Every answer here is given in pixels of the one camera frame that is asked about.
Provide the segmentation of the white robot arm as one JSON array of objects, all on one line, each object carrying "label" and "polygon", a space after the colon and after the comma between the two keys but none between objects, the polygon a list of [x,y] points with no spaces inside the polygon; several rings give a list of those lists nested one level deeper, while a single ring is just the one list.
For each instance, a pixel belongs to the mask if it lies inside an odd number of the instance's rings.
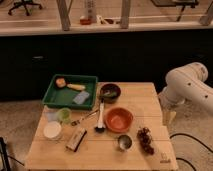
[{"label": "white robot arm", "polygon": [[200,62],[170,70],[165,76],[166,86],[158,95],[161,106],[170,109],[190,100],[213,115],[213,88],[205,84],[207,78],[208,70]]}]

